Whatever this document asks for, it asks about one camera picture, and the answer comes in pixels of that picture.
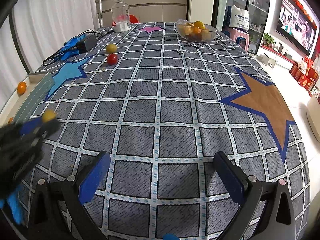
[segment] potted plant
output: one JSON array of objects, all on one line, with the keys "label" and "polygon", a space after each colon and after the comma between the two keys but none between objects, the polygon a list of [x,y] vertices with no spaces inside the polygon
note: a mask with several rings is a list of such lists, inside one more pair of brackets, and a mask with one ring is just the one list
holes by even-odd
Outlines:
[{"label": "potted plant", "polygon": [[275,38],[272,38],[269,33],[263,35],[262,44],[267,45],[269,48],[272,48],[272,45],[275,44]]}]

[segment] pink stool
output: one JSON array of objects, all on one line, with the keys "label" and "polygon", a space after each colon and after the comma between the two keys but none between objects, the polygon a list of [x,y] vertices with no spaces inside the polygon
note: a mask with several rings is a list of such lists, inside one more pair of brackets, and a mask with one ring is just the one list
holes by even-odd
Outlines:
[{"label": "pink stool", "polygon": [[238,43],[245,51],[249,47],[249,34],[235,28],[225,27],[224,32],[230,39]]}]

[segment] fruit bowl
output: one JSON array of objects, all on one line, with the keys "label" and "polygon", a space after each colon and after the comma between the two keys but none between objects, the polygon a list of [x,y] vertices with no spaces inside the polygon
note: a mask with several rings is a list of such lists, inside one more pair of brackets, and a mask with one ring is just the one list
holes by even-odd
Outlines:
[{"label": "fruit bowl", "polygon": [[176,22],[176,29],[178,34],[192,42],[207,42],[212,41],[217,32],[217,28],[212,27],[202,22],[189,22],[185,20],[178,20]]}]

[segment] power adapter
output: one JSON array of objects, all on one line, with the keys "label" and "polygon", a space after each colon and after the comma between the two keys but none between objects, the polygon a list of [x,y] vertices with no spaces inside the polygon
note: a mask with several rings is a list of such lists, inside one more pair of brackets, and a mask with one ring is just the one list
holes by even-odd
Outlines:
[{"label": "power adapter", "polygon": [[92,49],[96,45],[97,45],[97,38],[94,33],[90,33],[86,35],[83,39],[79,40],[76,43],[79,54],[88,52],[90,49]]}]

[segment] floor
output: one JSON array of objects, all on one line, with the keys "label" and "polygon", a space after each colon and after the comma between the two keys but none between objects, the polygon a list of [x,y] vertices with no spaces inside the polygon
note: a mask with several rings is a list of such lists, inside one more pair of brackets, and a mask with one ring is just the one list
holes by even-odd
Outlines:
[{"label": "floor", "polygon": [[274,69],[270,66],[259,64],[270,75],[284,100],[286,101],[297,126],[299,127],[304,147],[306,149],[309,175],[310,175],[310,201],[311,207],[308,218],[308,227],[311,226],[315,219],[316,213],[320,208],[320,143],[316,140],[311,127],[309,125],[306,109],[310,100],[308,92],[301,87],[295,79],[290,75],[289,70],[279,65],[275,65]]}]

